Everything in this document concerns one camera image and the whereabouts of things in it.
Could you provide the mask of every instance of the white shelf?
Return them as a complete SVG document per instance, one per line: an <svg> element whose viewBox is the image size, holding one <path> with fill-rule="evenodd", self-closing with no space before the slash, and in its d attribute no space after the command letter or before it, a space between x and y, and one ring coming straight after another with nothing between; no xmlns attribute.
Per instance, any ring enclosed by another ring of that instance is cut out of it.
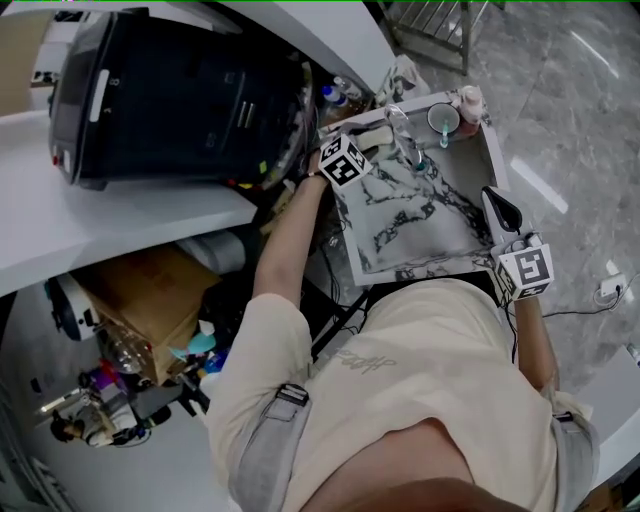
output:
<svg viewBox="0 0 640 512"><path fill-rule="evenodd" d="M0 118L0 296L120 254L251 222L256 207L204 182L69 186L46 112Z"/></svg>

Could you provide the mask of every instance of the beige t-shirt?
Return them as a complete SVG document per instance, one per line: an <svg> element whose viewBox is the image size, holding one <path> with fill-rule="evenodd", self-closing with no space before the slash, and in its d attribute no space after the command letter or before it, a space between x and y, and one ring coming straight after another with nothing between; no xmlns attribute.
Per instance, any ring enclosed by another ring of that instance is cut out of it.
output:
<svg viewBox="0 0 640 512"><path fill-rule="evenodd" d="M269 294L248 304L207 414L223 486L232 440L266 393L300 383L310 347L307 322L289 301ZM496 307L476 287L441 279L383 298L362 332L304 384L313 405L285 512L300 510L387 432L427 418L447 428L476 485L534 512L553 510L551 405L511 364Z"/></svg>

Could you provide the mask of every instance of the sink basin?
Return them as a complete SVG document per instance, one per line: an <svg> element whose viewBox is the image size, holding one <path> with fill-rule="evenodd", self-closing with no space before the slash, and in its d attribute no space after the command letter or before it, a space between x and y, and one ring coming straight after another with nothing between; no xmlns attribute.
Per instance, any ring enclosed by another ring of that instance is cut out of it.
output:
<svg viewBox="0 0 640 512"><path fill-rule="evenodd" d="M480 193L486 185L508 184L491 120L484 115L473 137L454 134L447 149L439 147L440 134L427 122L428 108L451 102L455 94L398 105L416 128L425 169L415 171L397 145L380 146L373 156L365 153L371 173L334 191L357 285L493 268ZM383 116L378 109L347 122L377 126Z"/></svg>

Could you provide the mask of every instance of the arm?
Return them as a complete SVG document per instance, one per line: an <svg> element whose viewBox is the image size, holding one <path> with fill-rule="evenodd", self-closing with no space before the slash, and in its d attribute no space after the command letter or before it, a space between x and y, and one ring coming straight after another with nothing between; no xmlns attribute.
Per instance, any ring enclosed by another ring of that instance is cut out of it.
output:
<svg viewBox="0 0 640 512"><path fill-rule="evenodd" d="M537 297L515 301L518 325L518 364L529 383L542 391L558 389L558 363L544 325Z"/></svg>
<svg viewBox="0 0 640 512"><path fill-rule="evenodd" d="M280 385L297 382L311 361L311 335L300 313L300 292L324 178L305 179L260 257L247 308L215 382L205 423L214 475L226 487L234 441Z"/></svg>
<svg viewBox="0 0 640 512"><path fill-rule="evenodd" d="M314 155L310 167L315 167L316 163L317 155ZM302 275L326 185L324 178L311 176L296 190L260 256L253 285L254 297L275 293L296 307L300 306Z"/></svg>

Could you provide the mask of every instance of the wire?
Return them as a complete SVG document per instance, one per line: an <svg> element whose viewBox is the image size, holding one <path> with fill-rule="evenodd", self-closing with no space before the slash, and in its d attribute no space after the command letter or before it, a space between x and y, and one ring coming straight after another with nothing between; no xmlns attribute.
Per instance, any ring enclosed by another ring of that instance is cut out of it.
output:
<svg viewBox="0 0 640 512"><path fill-rule="evenodd" d="M352 325L351 327L343 327L342 329L340 329L341 331L349 331L351 333L352 336L355 336L356 334L358 334L360 331L358 330L358 328L355 325Z"/></svg>
<svg viewBox="0 0 640 512"><path fill-rule="evenodd" d="M513 323L511 323L511 317L509 316L509 305L512 302L513 301L511 301L511 300L509 300L509 301L505 300L505 303L502 304L501 307L504 309L504 312L505 312L506 317L507 317L507 323L509 324L509 328L511 329L511 332L513 333L513 347L511 348L511 362L513 364L515 364L515 362L516 362L516 352L518 351L518 331L513 326Z"/></svg>
<svg viewBox="0 0 640 512"><path fill-rule="evenodd" d="M552 316L560 316L560 315L597 315L598 313L603 313L605 311L613 311L620 303L620 300L622 299L622 295L623 295L623 293L620 291L619 286L616 288L616 291L618 292L618 296L616 297L615 302L610 306L596 309L594 311L555 311L554 313L547 313L546 315L542 315L542 318L551 318Z"/></svg>
<svg viewBox="0 0 640 512"><path fill-rule="evenodd" d="M324 244L320 244L320 253L324 259L325 265L327 266L327 271L329 272L329 294L331 296L331 302L334 304L340 305L340 283L336 279L335 274L333 273L333 269L331 268L331 262L329 261L329 256L327 256L326 251L324 250ZM336 321L336 315L333 315L333 321Z"/></svg>
<svg viewBox="0 0 640 512"><path fill-rule="evenodd" d="M324 244L330 242L334 236L338 236L344 233L344 230L347 229L347 223L342 219L338 219L338 222L340 223L340 226L336 226L336 229L325 236L318 245L323 246Z"/></svg>
<svg viewBox="0 0 640 512"><path fill-rule="evenodd" d="M365 310L364 310L364 318L362 319L362 323L360 324L360 328L358 329L358 332L359 332L359 333L360 333L360 332L362 332L362 328L364 327L364 324L366 324L366 323L367 323L367 315L368 315L368 314L369 314L369 310L368 310L368 309L365 309Z"/></svg>
<svg viewBox="0 0 640 512"><path fill-rule="evenodd" d="M316 115L316 127L317 127L317 124L320 121L320 112L318 112L318 107L316 107L315 105L313 106L313 111L315 112L315 115Z"/></svg>
<svg viewBox="0 0 640 512"><path fill-rule="evenodd" d="M629 290L629 288L631 287L631 284L633 283L633 281L635 280L636 277L640 276L640 272L637 272L632 278L631 280L627 283L627 286L624 287L624 290L622 290L622 293L620 294L619 297L616 297L616 300L613 301L613 306L611 307L611 311L614 311L619 305L620 302L622 300L622 298L624 297L625 293L627 293L627 291ZM598 294L598 292L600 291L600 289L596 290L593 294L593 302L595 302L598 306L611 306L611 302L609 304L602 304L600 302L598 302L598 299L596 299L596 295Z"/></svg>
<svg viewBox="0 0 640 512"><path fill-rule="evenodd" d="M338 304L338 306L344 309L349 309L351 307L351 306L348 306L347 304ZM365 309L363 306L360 306L356 311L362 311L364 313Z"/></svg>
<svg viewBox="0 0 640 512"><path fill-rule="evenodd" d="M610 300L608 303L603 304L602 302L598 302L598 292L600 291L600 288L598 288L595 292L593 292L593 302L595 302L598 306L602 307L602 308L610 308L610 307L617 307L616 305L616 301L618 300L618 297L620 297L620 294L618 292L618 295L613 299Z"/></svg>
<svg viewBox="0 0 640 512"><path fill-rule="evenodd" d="M298 100L298 104L300 105L300 117L302 119L302 128L304 131L304 150L303 150L303 154L306 155L307 154L307 149L309 147L309 127L307 126L307 111L306 111L306 107L304 105L304 98L301 98L300 95L296 94L296 99Z"/></svg>

